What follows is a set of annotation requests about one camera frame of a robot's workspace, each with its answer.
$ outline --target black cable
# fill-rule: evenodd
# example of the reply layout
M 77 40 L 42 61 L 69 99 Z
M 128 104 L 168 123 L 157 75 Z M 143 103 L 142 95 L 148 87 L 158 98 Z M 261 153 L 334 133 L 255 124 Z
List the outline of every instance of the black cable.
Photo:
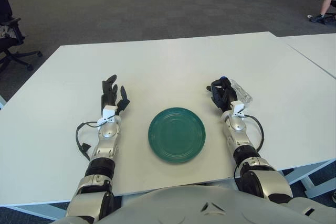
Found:
M 238 168 L 238 166 L 236 166 L 235 171 L 233 172 L 233 178 L 235 179 L 235 183 L 236 183 L 236 186 L 238 187 L 238 190 L 240 190 L 240 189 L 239 189 L 239 186 L 238 186 L 237 178 L 236 178 L 236 171 L 237 171 L 237 168 Z
M 252 115 L 245 115 L 245 116 L 240 116 L 240 118 L 252 118 L 254 121 L 256 121 L 256 123 L 258 124 L 259 128 L 260 128 L 260 131 L 261 131 L 261 141 L 260 141 L 260 144 L 258 146 L 258 148 L 256 149 L 257 152 L 259 152 L 262 148 L 262 145 L 264 144 L 264 140 L 265 140 L 265 137 L 264 137 L 264 129 L 261 125 L 261 123 L 258 121 L 258 119 L 256 119 L 254 116 Z
M 92 125 L 90 125 L 90 123 L 97 123 L 97 122 L 86 122 L 86 123 L 81 123 L 81 124 L 77 127 L 77 129 L 76 129 L 76 143 L 77 143 L 77 146 L 78 146 L 79 151 L 84 155 L 84 157 L 86 157 L 86 159 L 87 159 L 88 161 L 90 161 L 90 157 L 89 157 L 89 155 L 87 154 L 87 151 L 88 151 L 88 149 L 89 149 L 91 146 L 88 145 L 88 144 L 86 144 L 86 143 L 83 143 L 82 145 L 80 144 L 80 142 L 79 142 L 79 140 L 78 140 L 78 132 L 79 132 L 79 130 L 80 130 L 84 125 L 87 125 L 87 126 L 89 126 L 89 127 L 91 127 L 91 128 L 98 128 L 98 127 L 103 126 L 104 124 L 106 124 L 106 123 L 108 122 L 108 119 L 111 119 L 111 118 L 114 117 L 114 116 L 115 116 L 115 115 L 112 115 L 112 116 L 108 117 L 108 118 L 106 119 L 105 122 L 103 122 L 102 124 L 96 125 L 96 126 L 92 126 Z

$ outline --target table leg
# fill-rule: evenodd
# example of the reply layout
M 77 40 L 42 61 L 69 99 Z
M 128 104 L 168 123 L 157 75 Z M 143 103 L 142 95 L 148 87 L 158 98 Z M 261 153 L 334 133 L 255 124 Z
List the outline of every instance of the table leg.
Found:
M 58 220 L 65 216 L 66 211 L 49 204 L 7 206 L 9 209 L 24 212 L 26 214 L 39 216 L 49 220 Z
M 334 162 L 335 159 L 326 161 L 326 162 L 321 162 L 317 164 L 312 164 L 312 165 L 306 165 L 302 167 L 295 168 L 293 172 L 287 174 L 285 176 L 287 182 L 289 185 L 294 184 L 295 182 L 302 180 L 303 178 L 309 176 L 310 174 L 318 171 L 319 169 L 331 164 Z
M 2 96 L 0 95 L 0 109 L 3 109 L 3 107 L 5 106 L 6 101 L 5 99 L 2 98 Z
M 336 178 L 332 178 L 318 186 L 315 186 L 309 177 L 302 179 L 301 182 L 307 189 L 304 193 L 309 199 L 336 189 Z

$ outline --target chair base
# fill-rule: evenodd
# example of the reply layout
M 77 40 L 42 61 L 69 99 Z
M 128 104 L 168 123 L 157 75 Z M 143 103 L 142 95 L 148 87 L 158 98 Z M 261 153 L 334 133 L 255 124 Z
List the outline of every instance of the chair base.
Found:
M 42 53 L 40 51 L 26 52 L 26 53 L 23 53 L 23 54 L 20 54 L 20 53 L 16 52 L 15 54 L 12 54 L 11 52 L 8 51 L 8 49 L 6 49 L 6 50 L 4 50 L 4 53 L 6 54 L 6 56 L 0 60 L 0 64 L 2 64 L 1 67 L 0 67 L 0 73 L 2 71 L 4 71 L 4 69 L 8 66 L 8 64 L 11 61 L 15 61 L 15 62 L 17 62 L 21 65 L 24 65 L 24 66 L 26 66 L 28 71 L 32 71 L 34 69 L 33 65 L 31 65 L 29 63 L 26 63 L 26 62 L 20 60 L 19 58 L 26 57 L 26 56 L 31 56 L 31 55 L 37 55 L 38 57 L 42 57 Z

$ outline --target shoe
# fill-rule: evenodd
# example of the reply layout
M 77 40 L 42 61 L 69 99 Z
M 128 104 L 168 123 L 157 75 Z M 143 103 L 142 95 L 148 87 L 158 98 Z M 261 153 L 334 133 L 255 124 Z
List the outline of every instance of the shoe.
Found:
M 319 16 L 310 18 L 310 22 L 314 22 L 314 23 L 321 22 L 321 21 L 323 21 L 323 19 L 324 19 L 324 17 L 320 14 Z
M 334 22 L 336 22 L 336 19 L 335 19 L 334 16 L 329 16 L 327 18 L 324 18 L 322 22 L 326 25 L 328 23 L 334 23 Z

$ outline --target person's leg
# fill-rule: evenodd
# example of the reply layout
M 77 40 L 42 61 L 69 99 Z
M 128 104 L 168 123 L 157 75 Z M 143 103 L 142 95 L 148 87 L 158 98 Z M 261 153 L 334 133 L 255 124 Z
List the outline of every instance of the person's leg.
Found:
M 320 11 L 320 14 L 321 14 L 322 16 L 324 16 L 325 13 L 327 12 L 327 10 L 329 9 L 329 6 L 330 6 L 331 1 L 332 1 L 332 0 L 324 0 L 324 1 L 323 1 L 322 8 L 321 8 L 321 11 Z
M 324 15 L 327 12 L 327 10 L 329 9 L 330 3 L 332 0 L 324 0 L 322 7 L 321 7 L 321 11 L 320 11 L 320 15 L 311 18 L 310 21 L 311 22 L 319 22 L 322 21 L 324 19 Z

